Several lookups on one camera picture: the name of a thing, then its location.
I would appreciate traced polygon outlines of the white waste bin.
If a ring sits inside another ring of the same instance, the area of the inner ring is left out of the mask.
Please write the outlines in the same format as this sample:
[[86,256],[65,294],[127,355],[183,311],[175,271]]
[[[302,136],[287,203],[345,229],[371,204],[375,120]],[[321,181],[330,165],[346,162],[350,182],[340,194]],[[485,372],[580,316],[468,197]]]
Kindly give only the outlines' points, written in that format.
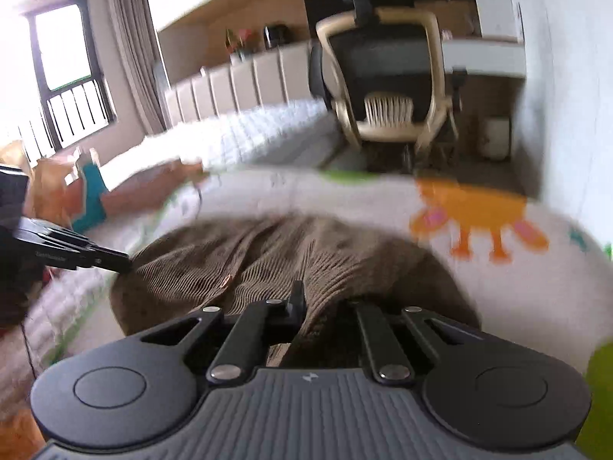
[[492,161],[503,161],[511,149],[511,122],[508,117],[488,117],[480,128],[479,153]]

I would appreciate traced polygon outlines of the yellow plush toy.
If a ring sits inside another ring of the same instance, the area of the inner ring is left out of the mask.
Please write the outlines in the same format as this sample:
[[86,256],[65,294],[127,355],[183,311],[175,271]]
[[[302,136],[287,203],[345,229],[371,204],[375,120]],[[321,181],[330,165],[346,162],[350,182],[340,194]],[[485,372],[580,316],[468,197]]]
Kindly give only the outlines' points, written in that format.
[[23,142],[15,140],[1,148],[1,163],[20,168],[29,177],[24,214],[71,228],[67,177],[76,174],[81,149],[67,157],[41,158],[34,166],[27,159]]

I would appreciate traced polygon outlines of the white quilted mattress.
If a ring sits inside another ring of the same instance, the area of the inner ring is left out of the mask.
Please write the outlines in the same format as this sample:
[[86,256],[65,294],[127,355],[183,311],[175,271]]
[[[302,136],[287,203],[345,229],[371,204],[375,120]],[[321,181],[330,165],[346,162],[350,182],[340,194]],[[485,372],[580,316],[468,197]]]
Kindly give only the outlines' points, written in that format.
[[246,165],[320,167],[345,145],[337,117],[321,100],[257,107],[196,122],[179,123],[143,138],[101,168],[115,188],[140,170],[181,160],[206,169]]

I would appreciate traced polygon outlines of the black framed window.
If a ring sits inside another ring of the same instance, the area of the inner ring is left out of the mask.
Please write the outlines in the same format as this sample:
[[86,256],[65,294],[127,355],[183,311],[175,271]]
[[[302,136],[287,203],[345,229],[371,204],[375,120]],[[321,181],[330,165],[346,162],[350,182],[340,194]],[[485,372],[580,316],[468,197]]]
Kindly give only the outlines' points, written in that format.
[[89,0],[67,0],[26,15],[41,122],[57,153],[116,121],[95,48]]

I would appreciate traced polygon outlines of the pink cardboard box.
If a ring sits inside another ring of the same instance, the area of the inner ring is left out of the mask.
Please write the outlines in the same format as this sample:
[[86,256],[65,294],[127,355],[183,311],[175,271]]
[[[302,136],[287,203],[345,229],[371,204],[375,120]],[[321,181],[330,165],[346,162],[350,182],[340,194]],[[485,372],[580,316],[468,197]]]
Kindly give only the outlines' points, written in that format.
[[107,217],[158,209],[180,187],[198,184],[210,176],[202,163],[170,161],[141,170],[100,196]]

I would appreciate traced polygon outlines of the white box on desk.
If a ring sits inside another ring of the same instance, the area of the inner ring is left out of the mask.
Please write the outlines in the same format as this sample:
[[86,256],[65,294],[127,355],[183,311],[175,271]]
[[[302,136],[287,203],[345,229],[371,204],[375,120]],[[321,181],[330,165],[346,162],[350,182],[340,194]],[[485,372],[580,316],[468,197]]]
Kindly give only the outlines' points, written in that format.
[[475,0],[482,38],[520,43],[520,28],[513,0]]

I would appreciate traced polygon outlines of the potted pink flower plant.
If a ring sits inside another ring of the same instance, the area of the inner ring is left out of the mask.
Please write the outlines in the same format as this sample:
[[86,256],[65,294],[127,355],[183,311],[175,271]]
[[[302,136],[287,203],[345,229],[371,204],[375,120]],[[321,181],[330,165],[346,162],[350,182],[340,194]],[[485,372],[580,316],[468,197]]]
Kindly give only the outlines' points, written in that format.
[[232,62],[242,61],[257,52],[257,35],[251,29],[240,29],[238,32],[225,29],[225,50]]

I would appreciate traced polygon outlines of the grey curtain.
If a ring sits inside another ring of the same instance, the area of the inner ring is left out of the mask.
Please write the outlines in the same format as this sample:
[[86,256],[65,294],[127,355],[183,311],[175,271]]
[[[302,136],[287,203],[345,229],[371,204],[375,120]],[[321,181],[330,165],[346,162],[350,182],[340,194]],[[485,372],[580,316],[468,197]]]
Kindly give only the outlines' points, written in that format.
[[115,42],[147,135],[164,131],[155,67],[160,53],[149,0],[107,0]]

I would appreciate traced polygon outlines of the black round speaker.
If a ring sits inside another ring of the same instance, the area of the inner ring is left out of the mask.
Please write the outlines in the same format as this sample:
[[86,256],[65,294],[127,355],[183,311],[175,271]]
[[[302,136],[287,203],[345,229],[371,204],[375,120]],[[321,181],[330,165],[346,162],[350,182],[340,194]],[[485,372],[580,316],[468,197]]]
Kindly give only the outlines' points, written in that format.
[[292,43],[292,31],[283,23],[268,24],[263,28],[263,41],[266,50],[289,45]]

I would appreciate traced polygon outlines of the brown corduroy garment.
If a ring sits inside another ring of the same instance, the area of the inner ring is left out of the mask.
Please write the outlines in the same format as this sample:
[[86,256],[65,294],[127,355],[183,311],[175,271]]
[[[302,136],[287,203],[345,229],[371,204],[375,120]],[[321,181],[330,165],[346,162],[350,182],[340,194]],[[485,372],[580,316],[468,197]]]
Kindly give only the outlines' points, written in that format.
[[429,250],[328,216],[194,222],[140,250],[109,298],[118,325],[131,335],[195,307],[215,305],[239,315],[253,302],[286,300],[297,280],[305,287],[305,320],[289,345],[271,350],[269,366],[357,366],[361,342],[343,305],[351,300],[420,306],[481,326],[469,297]]

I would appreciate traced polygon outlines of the beige padded headboard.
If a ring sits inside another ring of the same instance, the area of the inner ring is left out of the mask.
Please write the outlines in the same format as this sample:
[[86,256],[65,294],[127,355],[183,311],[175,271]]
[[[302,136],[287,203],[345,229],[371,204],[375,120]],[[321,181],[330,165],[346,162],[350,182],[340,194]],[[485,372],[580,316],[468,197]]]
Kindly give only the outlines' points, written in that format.
[[264,106],[276,106],[311,96],[308,86],[312,44],[300,42],[223,64],[165,89],[167,123],[198,122],[209,117]]

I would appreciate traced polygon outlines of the cartoon print play mat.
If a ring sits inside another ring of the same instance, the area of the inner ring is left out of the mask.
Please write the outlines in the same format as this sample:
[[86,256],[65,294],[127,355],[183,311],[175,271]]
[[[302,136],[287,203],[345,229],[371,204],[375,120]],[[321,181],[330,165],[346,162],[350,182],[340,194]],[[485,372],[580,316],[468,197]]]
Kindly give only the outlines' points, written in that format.
[[597,400],[584,372],[612,337],[612,266],[575,223],[525,197],[411,177],[247,169],[179,190],[153,215],[100,227],[134,256],[216,217],[328,216],[429,250],[478,329],[379,306],[408,385],[352,368],[264,366],[240,385],[207,370],[239,315],[200,306],[50,366],[31,391],[44,459],[581,459]]

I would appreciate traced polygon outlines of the white desk top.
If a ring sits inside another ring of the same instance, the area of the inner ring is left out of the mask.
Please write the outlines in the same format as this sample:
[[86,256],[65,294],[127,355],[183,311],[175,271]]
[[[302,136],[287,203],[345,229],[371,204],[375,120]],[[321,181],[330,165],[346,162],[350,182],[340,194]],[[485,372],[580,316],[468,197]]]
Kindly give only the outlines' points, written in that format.
[[457,38],[442,41],[442,49],[447,74],[463,70],[476,76],[526,77],[522,44]]

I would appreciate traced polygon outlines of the beige mesh office chair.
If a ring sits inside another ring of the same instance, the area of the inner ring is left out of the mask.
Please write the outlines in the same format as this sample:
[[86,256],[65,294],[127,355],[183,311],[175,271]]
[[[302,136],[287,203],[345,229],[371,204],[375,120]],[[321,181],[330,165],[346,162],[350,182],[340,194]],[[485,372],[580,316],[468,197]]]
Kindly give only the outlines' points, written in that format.
[[467,73],[447,75],[438,18],[415,6],[355,6],[316,24],[310,86],[377,173],[444,170]]

